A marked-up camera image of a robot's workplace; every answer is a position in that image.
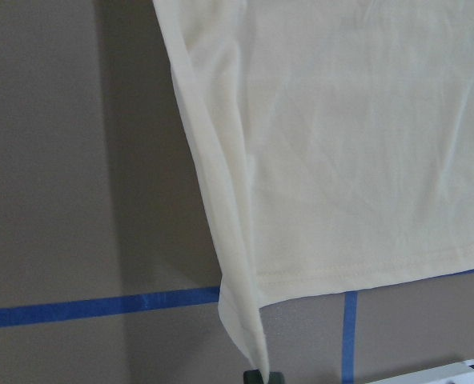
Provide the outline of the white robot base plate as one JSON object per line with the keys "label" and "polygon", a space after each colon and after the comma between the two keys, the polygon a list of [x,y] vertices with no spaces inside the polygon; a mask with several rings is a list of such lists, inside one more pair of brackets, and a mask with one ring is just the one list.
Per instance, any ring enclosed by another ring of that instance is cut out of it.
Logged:
{"label": "white robot base plate", "polygon": [[474,358],[383,378],[370,384],[474,384]]}

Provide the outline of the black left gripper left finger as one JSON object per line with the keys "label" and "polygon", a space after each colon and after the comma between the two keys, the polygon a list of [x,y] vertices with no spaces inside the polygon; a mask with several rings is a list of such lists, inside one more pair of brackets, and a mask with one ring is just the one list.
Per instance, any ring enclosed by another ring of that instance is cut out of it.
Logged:
{"label": "black left gripper left finger", "polygon": [[259,370],[247,370],[243,372],[244,384],[263,384],[263,378]]}

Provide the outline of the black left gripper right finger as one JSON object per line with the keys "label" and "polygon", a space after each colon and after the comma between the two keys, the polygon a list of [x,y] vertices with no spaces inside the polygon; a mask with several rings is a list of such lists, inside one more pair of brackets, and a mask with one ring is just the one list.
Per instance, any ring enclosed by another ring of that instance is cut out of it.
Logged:
{"label": "black left gripper right finger", "polygon": [[272,371],[269,374],[268,384],[285,384],[285,377],[282,372]]}

